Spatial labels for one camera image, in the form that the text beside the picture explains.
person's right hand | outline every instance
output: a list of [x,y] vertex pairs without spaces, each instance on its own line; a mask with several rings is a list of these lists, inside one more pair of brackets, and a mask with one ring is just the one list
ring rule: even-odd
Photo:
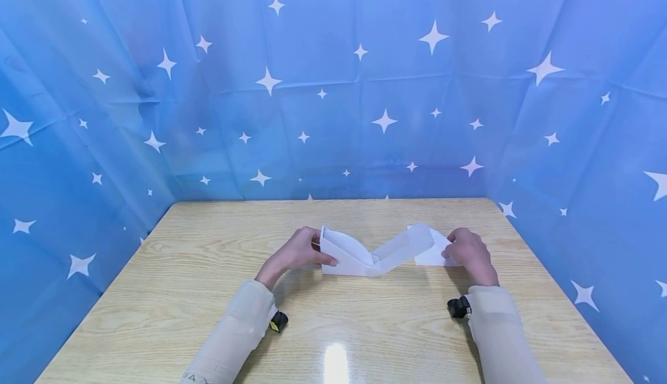
[[491,263],[491,254],[482,238],[468,228],[455,229],[447,236],[452,244],[442,252],[462,265],[474,286],[499,286],[499,275]]

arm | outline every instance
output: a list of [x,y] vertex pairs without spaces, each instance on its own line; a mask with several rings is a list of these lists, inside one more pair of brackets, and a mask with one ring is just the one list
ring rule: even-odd
[[246,280],[242,284],[227,305],[227,312],[218,326],[181,376],[179,384],[233,383],[276,314],[272,291],[282,274],[312,264],[337,263],[332,257],[319,252],[319,239],[320,231],[316,229],[298,229],[264,262],[254,280]]
[[523,335],[512,295],[500,287],[486,244],[465,228],[453,231],[449,240],[452,244],[446,253],[465,267],[474,284],[466,296],[470,304],[468,324],[486,384],[546,383]]

hand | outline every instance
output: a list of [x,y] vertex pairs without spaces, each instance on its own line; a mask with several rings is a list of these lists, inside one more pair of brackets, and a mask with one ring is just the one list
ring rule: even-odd
[[452,244],[443,251],[443,257],[452,257],[463,265],[474,286],[500,286],[499,275],[491,263],[491,254],[482,238],[468,228],[455,229],[447,236]]
[[278,279],[287,270],[305,268],[313,264],[335,266],[338,261],[320,252],[320,230],[304,226],[297,229],[294,235],[269,257],[255,280],[270,290],[276,286]]

white star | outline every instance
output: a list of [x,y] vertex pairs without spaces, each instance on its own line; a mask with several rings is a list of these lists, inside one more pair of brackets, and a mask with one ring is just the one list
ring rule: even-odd
[[481,123],[479,123],[479,119],[474,122],[470,122],[468,125],[472,126],[473,130],[477,130],[477,128],[479,128],[480,126],[484,126]]
[[88,277],[88,264],[93,262],[96,255],[97,254],[93,254],[90,257],[84,259],[79,259],[74,255],[70,255],[69,257],[71,258],[72,263],[69,266],[69,274],[67,275],[67,279],[69,280],[69,278],[76,273],[81,273]]
[[364,50],[364,47],[361,46],[361,44],[359,44],[359,48],[354,53],[359,56],[359,60],[361,61],[361,58],[364,56],[366,52],[368,51]]
[[574,288],[576,288],[577,290],[577,298],[574,300],[574,304],[578,305],[580,302],[585,302],[586,304],[588,304],[593,309],[596,309],[599,312],[600,310],[593,301],[593,286],[584,288],[579,286],[579,284],[575,283],[572,280],[570,280],[570,282],[572,283],[572,286],[574,286]]
[[498,25],[502,22],[502,19],[498,19],[496,17],[496,11],[494,10],[491,16],[488,17],[488,19],[482,20],[483,24],[486,24],[488,27],[488,32],[491,32],[491,28],[495,27],[495,25]]
[[167,72],[168,79],[171,80],[171,68],[174,67],[178,63],[175,63],[174,61],[171,61],[170,59],[168,59],[166,49],[162,49],[162,54],[163,54],[162,63],[159,63],[157,66],[159,68],[163,68],[164,71]]
[[475,170],[484,168],[483,165],[479,165],[477,163],[477,161],[475,160],[476,158],[477,157],[473,156],[472,161],[470,161],[470,164],[461,167],[461,169],[468,170],[468,177],[470,177],[475,172]]
[[303,130],[301,131],[301,136],[300,136],[300,137],[297,137],[297,139],[302,140],[303,143],[306,143],[306,139],[308,139],[308,138],[310,138],[310,136],[308,136],[308,135],[306,135],[305,133],[303,133]]
[[661,173],[651,173],[650,171],[645,171],[644,174],[653,178],[653,181],[658,183],[658,190],[655,191],[655,197],[653,201],[662,199],[664,196],[667,196],[667,174]]
[[257,170],[257,176],[250,178],[250,181],[257,181],[262,185],[262,187],[264,187],[264,182],[267,180],[271,180],[271,177],[265,176],[260,170]]
[[148,144],[151,147],[155,148],[156,151],[162,154],[162,151],[160,151],[160,147],[162,147],[166,142],[160,142],[157,139],[155,139],[155,134],[153,134],[153,131],[151,131],[151,137],[148,138],[148,141],[144,141],[144,144]]
[[99,78],[102,83],[105,85],[107,84],[107,78],[110,78],[110,76],[107,76],[105,73],[101,72],[100,69],[97,69],[97,72],[93,75],[95,78]]
[[553,65],[551,63],[551,52],[549,51],[549,54],[547,54],[544,61],[541,62],[541,64],[538,65],[538,67],[533,67],[533,68],[531,68],[527,71],[535,73],[535,77],[536,77],[535,86],[539,86],[540,82],[546,76],[548,76],[551,73],[559,72],[559,71],[563,71],[563,70],[565,70],[565,68],[556,67],[555,65]]
[[280,15],[280,9],[281,9],[283,6],[285,6],[285,5],[283,5],[282,3],[278,2],[278,0],[273,0],[273,3],[271,3],[271,5],[269,5],[269,7],[270,7],[271,9],[273,9],[273,10],[276,11],[276,16],[279,16],[279,15]]
[[35,222],[36,221],[22,222],[22,221],[19,221],[19,219],[14,219],[14,231],[12,233],[16,233],[16,232],[30,233],[30,227],[32,226],[32,223],[35,223]]
[[435,50],[435,45],[436,43],[442,41],[443,39],[448,38],[449,35],[441,34],[438,32],[438,21],[434,20],[433,21],[433,28],[431,28],[431,32],[426,34],[425,36],[419,38],[419,41],[427,42],[429,47],[431,48],[431,55],[433,55],[433,51]]
[[202,35],[199,35],[199,43],[196,46],[200,47],[206,54],[208,54],[208,47],[211,45],[212,42],[206,41]]
[[515,216],[514,211],[512,209],[513,204],[514,204],[514,202],[510,202],[509,204],[500,203],[500,207],[502,208],[503,216],[513,217],[513,218],[516,219],[516,216]]
[[387,115],[387,109],[384,110],[384,115],[378,120],[374,120],[371,123],[374,123],[376,125],[382,126],[382,133],[385,133],[387,130],[387,126],[391,125],[392,123],[396,123],[398,120],[394,120],[391,117]]
[[30,134],[28,133],[30,126],[32,126],[32,122],[22,122],[15,119],[14,116],[11,116],[8,111],[5,111],[5,109],[2,111],[5,113],[8,125],[3,133],[0,134],[0,138],[18,137],[23,139],[23,141],[25,141],[28,145],[32,146],[32,141],[30,141]]
[[544,137],[547,141],[549,141],[548,147],[551,147],[551,144],[560,142],[558,141],[558,138],[556,138],[556,133],[554,132],[553,134],[550,134],[548,137]]
[[264,86],[266,90],[269,91],[269,96],[271,96],[273,93],[273,86],[277,85],[280,82],[282,82],[282,80],[277,80],[277,78],[271,77],[271,73],[269,73],[268,67],[266,67],[266,73],[264,74],[264,78],[262,78],[262,80],[256,81],[258,85]]
[[241,139],[241,141],[243,141],[243,142],[246,143],[246,144],[248,143],[248,140],[249,140],[250,138],[252,138],[252,137],[249,137],[248,135],[246,135],[245,132],[241,133],[241,136],[239,137],[239,139]]
[[662,288],[662,293],[660,293],[660,297],[667,297],[667,283],[663,283],[662,281],[658,280],[655,280],[655,282],[658,283],[658,286],[660,286],[660,288]]

wood grain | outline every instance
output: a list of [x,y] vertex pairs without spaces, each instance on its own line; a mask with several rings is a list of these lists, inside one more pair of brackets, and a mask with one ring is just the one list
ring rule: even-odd
[[[549,383],[629,382],[486,199],[175,204],[38,382],[175,383],[243,280],[296,228],[326,225],[373,249],[417,222],[482,235]],[[467,327],[446,309],[468,286],[461,269],[412,261],[377,279],[288,273],[275,293],[289,326],[267,332],[237,381],[480,383]]]

